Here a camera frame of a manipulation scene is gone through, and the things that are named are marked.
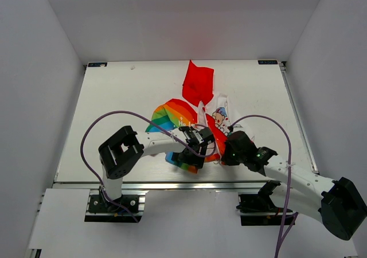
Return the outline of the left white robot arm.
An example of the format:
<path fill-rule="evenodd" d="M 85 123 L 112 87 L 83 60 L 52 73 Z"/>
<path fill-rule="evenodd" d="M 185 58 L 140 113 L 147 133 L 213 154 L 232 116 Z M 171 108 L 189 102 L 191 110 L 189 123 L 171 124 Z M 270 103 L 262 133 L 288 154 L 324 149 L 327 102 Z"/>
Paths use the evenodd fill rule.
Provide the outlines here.
<path fill-rule="evenodd" d="M 201 169 L 210 153 L 208 146 L 215 144 L 210 128 L 200 130 L 182 126 L 171 131 L 136 132 L 131 126 L 124 126 L 98 148 L 103 167 L 104 195 L 101 204 L 108 211 L 120 208 L 123 177 L 142 158 L 160 153 L 172 153 L 178 163 L 185 163 Z"/>

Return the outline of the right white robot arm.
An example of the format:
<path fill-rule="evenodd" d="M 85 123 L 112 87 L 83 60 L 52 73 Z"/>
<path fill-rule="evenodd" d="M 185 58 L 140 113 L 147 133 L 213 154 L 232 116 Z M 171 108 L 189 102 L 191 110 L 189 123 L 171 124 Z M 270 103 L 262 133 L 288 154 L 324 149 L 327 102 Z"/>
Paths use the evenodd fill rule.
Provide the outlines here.
<path fill-rule="evenodd" d="M 287 162 L 268 147 L 257 148 L 243 131 L 225 142 L 222 162 L 243 164 L 269 181 L 237 206 L 243 213 L 270 212 L 285 202 L 293 212 L 307 215 L 324 225 L 335 237 L 348 241 L 366 219 L 366 203 L 354 183 L 308 172 Z"/>

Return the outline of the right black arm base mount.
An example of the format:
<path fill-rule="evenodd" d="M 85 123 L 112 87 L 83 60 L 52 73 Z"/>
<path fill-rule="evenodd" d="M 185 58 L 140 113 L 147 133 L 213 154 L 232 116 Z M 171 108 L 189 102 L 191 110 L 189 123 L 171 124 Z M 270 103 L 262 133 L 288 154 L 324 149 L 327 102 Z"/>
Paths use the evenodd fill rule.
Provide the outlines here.
<path fill-rule="evenodd" d="M 271 197 L 282 184 L 268 181 L 256 194 L 240 194 L 236 209 L 240 212 L 242 226 L 280 226 L 283 205 L 275 205 Z"/>

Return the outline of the red rainbow kids jacket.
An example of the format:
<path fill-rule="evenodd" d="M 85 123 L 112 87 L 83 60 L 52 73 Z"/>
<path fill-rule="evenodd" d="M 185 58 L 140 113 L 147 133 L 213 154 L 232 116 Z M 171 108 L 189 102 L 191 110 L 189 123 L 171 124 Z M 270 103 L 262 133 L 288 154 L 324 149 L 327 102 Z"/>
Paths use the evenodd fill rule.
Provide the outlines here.
<path fill-rule="evenodd" d="M 205 162 L 221 159 L 225 141 L 231 134 L 229 126 L 240 118 L 228 95 L 215 92 L 213 83 L 212 68 L 190 62 L 181 97 L 160 105 L 151 117 L 153 123 L 168 131 L 181 126 L 194 126 L 198 130 L 209 127 L 216 143 L 208 146 L 207 153 L 212 155 L 206 157 Z"/>

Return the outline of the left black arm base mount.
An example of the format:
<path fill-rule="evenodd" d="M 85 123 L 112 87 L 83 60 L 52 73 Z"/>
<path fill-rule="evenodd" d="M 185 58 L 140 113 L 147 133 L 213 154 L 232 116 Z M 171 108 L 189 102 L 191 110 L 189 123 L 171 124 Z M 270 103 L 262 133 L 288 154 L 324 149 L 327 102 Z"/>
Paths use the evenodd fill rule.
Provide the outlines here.
<path fill-rule="evenodd" d="M 143 216 L 146 193 L 141 190 L 122 190 L 122 196 L 111 203 L 101 189 L 93 189 L 87 199 L 84 221 L 137 224 Z"/>

